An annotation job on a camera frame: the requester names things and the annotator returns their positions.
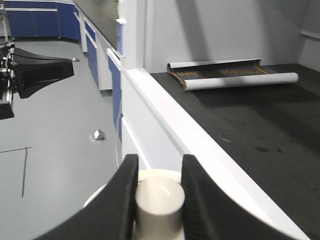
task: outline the lab cabinet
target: lab cabinet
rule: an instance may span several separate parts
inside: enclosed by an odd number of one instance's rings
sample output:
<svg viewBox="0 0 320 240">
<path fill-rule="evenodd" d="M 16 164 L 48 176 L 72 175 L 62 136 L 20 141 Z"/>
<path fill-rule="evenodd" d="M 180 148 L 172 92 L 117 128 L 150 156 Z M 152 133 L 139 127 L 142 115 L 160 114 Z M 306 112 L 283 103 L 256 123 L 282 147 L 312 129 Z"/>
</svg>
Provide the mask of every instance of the lab cabinet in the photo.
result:
<svg viewBox="0 0 320 240">
<path fill-rule="evenodd" d="M 34 37 L 36 35 L 33 24 L 34 17 L 31 11 L 7 10 L 7 17 L 13 37 Z"/>
<path fill-rule="evenodd" d="M 111 50 L 107 50 L 108 66 L 112 74 L 112 97 L 113 97 L 113 123 L 118 130 L 119 138 L 122 139 L 122 90 L 121 90 L 121 70 L 120 60 Z"/>
<path fill-rule="evenodd" d="M 4 1 L 13 37 L 65 37 L 78 40 L 72 1 Z"/>
<path fill-rule="evenodd" d="M 84 22 L 85 22 L 86 45 L 87 45 L 87 51 L 88 51 L 87 52 L 88 64 L 89 64 L 89 68 L 91 70 L 92 76 L 95 80 L 95 83 L 99 87 L 98 56 L 97 56 L 98 45 L 96 43 L 96 30 L 86 18 L 84 18 Z"/>
<path fill-rule="evenodd" d="M 21 8 L 21 9 L 55 9 L 56 3 L 53 1 L 10 1 L 4 0 L 6 8 Z"/>
<path fill-rule="evenodd" d="M 80 19 L 79 10 L 76 8 L 76 6 L 74 6 L 73 8 L 73 15 L 75 17 L 75 36 L 76 36 L 76 39 L 79 41 L 80 45 L 82 45 L 81 30 L 80 30 L 81 19 Z"/>
<path fill-rule="evenodd" d="M 59 36 L 58 16 L 56 9 L 32 11 L 36 37 Z"/>
<path fill-rule="evenodd" d="M 73 4 L 57 3 L 59 19 L 59 36 L 69 39 L 79 39 L 77 18 L 74 15 L 75 6 Z"/>
<path fill-rule="evenodd" d="M 55 8 L 7 9 L 13 37 L 54 37 L 59 34 Z"/>
</svg>

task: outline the dark countertop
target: dark countertop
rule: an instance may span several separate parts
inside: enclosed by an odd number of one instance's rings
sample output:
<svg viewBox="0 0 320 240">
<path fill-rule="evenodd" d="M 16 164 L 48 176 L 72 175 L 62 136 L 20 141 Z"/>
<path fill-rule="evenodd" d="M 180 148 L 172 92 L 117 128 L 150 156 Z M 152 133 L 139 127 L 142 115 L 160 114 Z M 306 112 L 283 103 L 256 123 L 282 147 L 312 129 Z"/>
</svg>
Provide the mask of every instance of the dark countertop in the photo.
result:
<svg viewBox="0 0 320 240">
<path fill-rule="evenodd" d="M 312 240 L 320 240 L 320 72 L 298 64 L 296 84 L 184 91 L 158 83 Z"/>
<path fill-rule="evenodd" d="M 113 0 L 74 0 L 74 2 L 116 49 L 117 9 L 111 12 L 115 5 Z"/>
</svg>

